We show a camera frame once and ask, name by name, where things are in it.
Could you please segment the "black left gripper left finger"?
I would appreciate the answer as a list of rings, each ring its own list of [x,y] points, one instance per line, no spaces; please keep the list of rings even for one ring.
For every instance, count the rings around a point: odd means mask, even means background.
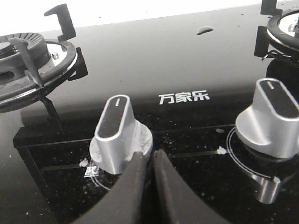
[[[146,159],[135,152],[113,188],[75,224],[138,224],[141,219]]]

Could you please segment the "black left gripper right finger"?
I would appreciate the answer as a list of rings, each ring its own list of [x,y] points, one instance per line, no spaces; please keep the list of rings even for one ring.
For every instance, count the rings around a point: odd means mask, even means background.
[[[165,151],[154,152],[160,211],[165,224],[228,224],[207,206],[175,170]]]

